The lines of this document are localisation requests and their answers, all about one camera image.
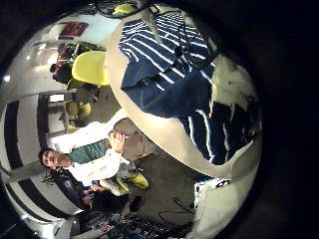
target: man's arm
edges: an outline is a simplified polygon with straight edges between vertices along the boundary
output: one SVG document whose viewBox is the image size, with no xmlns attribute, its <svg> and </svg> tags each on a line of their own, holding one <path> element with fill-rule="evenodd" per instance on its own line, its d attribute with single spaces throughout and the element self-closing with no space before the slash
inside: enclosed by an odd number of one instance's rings
<svg viewBox="0 0 319 239">
<path fill-rule="evenodd" d="M 114 176 L 122 162 L 120 153 L 108 149 L 106 155 L 87 163 L 73 163 L 68 169 L 78 181 L 93 181 Z"/>
</svg>

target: man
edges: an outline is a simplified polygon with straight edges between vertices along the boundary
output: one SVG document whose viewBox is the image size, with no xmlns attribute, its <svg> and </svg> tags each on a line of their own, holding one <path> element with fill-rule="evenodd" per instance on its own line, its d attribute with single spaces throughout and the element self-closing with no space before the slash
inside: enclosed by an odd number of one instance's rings
<svg viewBox="0 0 319 239">
<path fill-rule="evenodd" d="M 157 146 L 121 114 L 106 123 L 91 122 L 63 138 L 61 151 L 44 148 L 39 152 L 39 159 L 46 167 L 69 169 L 79 181 L 100 180 L 116 174 L 121 178 L 141 176 L 130 160 L 157 150 Z"/>
<path fill-rule="evenodd" d="M 212 100 L 216 52 L 180 13 L 159 15 L 156 27 L 157 36 L 141 19 L 124 25 L 119 49 L 129 62 L 121 89 L 142 111 L 178 118 L 203 156 L 224 164 L 250 141 L 248 114 Z"/>
</svg>

